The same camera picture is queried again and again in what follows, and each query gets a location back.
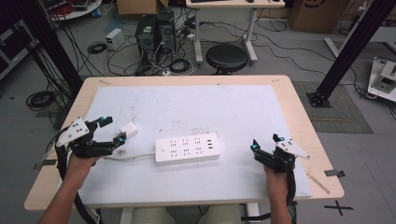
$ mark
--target robotic hand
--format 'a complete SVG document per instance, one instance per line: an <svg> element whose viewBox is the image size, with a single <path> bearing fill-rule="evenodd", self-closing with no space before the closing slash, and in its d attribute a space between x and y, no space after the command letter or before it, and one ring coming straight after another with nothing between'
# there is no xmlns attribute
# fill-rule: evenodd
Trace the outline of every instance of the robotic hand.
<svg viewBox="0 0 396 224"><path fill-rule="evenodd" d="M253 151L254 159L256 161L259 161L263 165L273 169L276 174L286 172L289 188L286 204L289 206L291 205L296 193L296 183L293 172L296 156L309 159L309 155L306 154L297 144L293 143L292 139L285 141L283 137L278 137L275 133L273 139L276 142L274 154L261 150L260 145L255 139L253 139L253 144L250 146L250 149Z"/></svg>
<svg viewBox="0 0 396 224"><path fill-rule="evenodd" d="M73 153L80 158L91 158L98 156L108 156L113 151L124 145L127 139L127 133L121 132L113 138L112 142L95 142L93 134L99 127L105 127L113 122L113 118L99 118L91 122L82 120L81 118L73 121L72 125L61 131L60 137L56 143L56 148L67 145Z"/></svg>

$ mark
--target white power strip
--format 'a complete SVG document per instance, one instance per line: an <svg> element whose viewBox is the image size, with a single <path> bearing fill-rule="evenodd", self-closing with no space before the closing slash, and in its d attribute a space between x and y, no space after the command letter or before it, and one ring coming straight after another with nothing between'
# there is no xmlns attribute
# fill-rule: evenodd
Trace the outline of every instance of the white power strip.
<svg viewBox="0 0 396 224"><path fill-rule="evenodd" d="M214 160L219 156L218 136L215 133L155 141L155 161L160 165Z"/></svg>

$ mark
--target floor mat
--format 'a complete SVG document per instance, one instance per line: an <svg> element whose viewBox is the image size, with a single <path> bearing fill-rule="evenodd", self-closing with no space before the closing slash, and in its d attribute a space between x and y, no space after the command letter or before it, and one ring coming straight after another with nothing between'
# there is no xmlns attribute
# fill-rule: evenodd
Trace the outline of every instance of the floor mat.
<svg viewBox="0 0 396 224"><path fill-rule="evenodd" d="M292 82L306 114L318 133L373 133L346 88L338 85L329 101L332 108L315 108L309 104L307 92L314 92L319 82Z"/></svg>

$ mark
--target small white box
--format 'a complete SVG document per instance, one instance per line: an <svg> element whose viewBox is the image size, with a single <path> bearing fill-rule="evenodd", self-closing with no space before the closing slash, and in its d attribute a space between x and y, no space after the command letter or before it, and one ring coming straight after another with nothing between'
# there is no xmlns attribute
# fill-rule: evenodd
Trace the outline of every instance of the small white box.
<svg viewBox="0 0 396 224"><path fill-rule="evenodd" d="M106 36L106 42L109 49L116 50L119 48L125 42L122 30L116 28L110 32L110 34Z"/></svg>
<svg viewBox="0 0 396 224"><path fill-rule="evenodd" d="M126 133L126 139L129 139L137 134L137 128L134 126L134 124L132 124L132 122L125 124L120 128L120 130L122 133Z"/></svg>

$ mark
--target round stool seat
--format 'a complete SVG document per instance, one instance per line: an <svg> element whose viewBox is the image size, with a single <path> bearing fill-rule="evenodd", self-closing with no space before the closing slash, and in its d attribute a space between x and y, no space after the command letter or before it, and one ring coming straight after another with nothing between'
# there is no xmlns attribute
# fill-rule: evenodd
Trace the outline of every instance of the round stool seat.
<svg viewBox="0 0 396 224"><path fill-rule="evenodd" d="M237 46L216 45L207 51L206 61L218 70L216 74L228 74L244 68L248 63L248 56Z"/></svg>

